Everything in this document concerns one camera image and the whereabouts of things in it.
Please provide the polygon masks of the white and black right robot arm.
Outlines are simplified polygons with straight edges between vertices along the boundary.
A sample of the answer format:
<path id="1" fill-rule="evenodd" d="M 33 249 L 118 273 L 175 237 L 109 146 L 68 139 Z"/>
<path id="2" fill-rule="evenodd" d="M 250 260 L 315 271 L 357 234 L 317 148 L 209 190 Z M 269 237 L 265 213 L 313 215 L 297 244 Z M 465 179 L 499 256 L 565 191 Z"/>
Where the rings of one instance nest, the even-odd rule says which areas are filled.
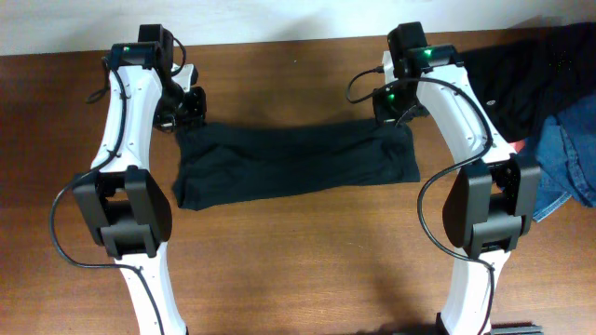
<path id="1" fill-rule="evenodd" d="M 452 45 L 430 45 L 420 22 L 402 23 L 387 36 L 379 72 L 385 83 L 373 93 L 377 120 L 399 126 L 429 113 L 454 163 L 423 185 L 456 175 L 442 208 L 450 241 L 430 240 L 454 259 L 449 294 L 433 334 L 540 334 L 531 322 L 492 325 L 498 278 L 531 227 L 541 168 L 520 156 L 500 135 L 476 98 L 467 70 Z"/>

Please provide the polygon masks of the dark green cloth garment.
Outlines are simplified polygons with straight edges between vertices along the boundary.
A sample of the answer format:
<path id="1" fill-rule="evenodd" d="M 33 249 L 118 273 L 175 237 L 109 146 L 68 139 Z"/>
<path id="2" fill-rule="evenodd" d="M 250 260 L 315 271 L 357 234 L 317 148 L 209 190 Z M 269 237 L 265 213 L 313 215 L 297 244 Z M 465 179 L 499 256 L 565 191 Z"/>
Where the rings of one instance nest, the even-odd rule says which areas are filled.
<path id="1" fill-rule="evenodd" d="M 201 210 L 341 186 L 418 182 L 413 134 L 373 119 L 286 128 L 212 123 L 176 135 L 179 208 Z"/>

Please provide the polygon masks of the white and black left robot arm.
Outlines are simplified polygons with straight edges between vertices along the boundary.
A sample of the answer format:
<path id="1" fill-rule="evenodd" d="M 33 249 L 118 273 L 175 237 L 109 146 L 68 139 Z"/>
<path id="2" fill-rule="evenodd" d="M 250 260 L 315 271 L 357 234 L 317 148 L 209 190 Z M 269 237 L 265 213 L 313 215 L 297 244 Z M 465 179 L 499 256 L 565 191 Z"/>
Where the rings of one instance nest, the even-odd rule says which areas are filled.
<path id="1" fill-rule="evenodd" d="M 185 334 L 168 269 L 169 200 L 150 172 L 153 130 L 201 126 L 206 97 L 197 69 L 176 64 L 179 41 L 160 24 L 143 24 L 134 43 L 103 59 L 110 95 L 100 148 L 74 179 L 74 199 L 93 241 L 127 284 L 142 334 Z"/>

